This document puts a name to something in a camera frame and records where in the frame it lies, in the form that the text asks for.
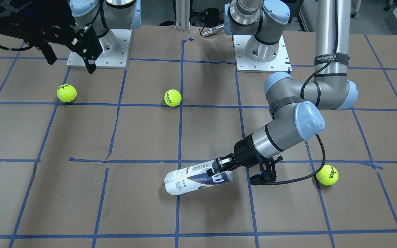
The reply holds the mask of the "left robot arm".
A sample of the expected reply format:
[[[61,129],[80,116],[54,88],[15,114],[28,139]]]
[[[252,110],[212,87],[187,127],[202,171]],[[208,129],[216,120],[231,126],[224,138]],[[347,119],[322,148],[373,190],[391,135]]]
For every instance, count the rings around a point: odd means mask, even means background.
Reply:
[[[239,167],[260,166],[251,185],[284,185],[315,176],[276,181],[275,155],[309,140],[326,127],[320,110],[342,110],[358,97],[355,83],[347,79],[350,63],[350,0],[319,0],[316,26],[315,71],[305,81],[295,81],[288,72],[275,72],[264,83],[272,121],[238,141],[234,152],[218,157],[207,170],[208,177]],[[225,33],[251,35],[249,57],[267,62],[278,51],[279,39],[289,21],[290,10],[280,0],[234,0],[225,5]]]

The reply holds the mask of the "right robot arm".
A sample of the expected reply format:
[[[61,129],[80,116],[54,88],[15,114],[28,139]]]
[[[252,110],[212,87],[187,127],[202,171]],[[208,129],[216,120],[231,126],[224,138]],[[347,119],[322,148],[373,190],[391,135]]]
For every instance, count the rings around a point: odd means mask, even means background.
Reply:
[[[36,47],[49,64],[57,61],[51,44],[79,55],[88,73],[107,51],[113,29],[138,29],[140,0],[0,0],[0,34]]]

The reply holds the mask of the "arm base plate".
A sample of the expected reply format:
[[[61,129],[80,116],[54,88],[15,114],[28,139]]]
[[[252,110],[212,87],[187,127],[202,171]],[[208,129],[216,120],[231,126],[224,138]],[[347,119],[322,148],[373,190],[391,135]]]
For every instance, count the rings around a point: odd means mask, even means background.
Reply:
[[[285,41],[271,46],[249,43],[252,35],[234,35],[234,53],[238,72],[274,73],[293,71]]]
[[[130,49],[132,30],[113,29],[109,30],[106,35],[97,38],[102,52],[96,59],[98,69],[126,69],[128,53]]]

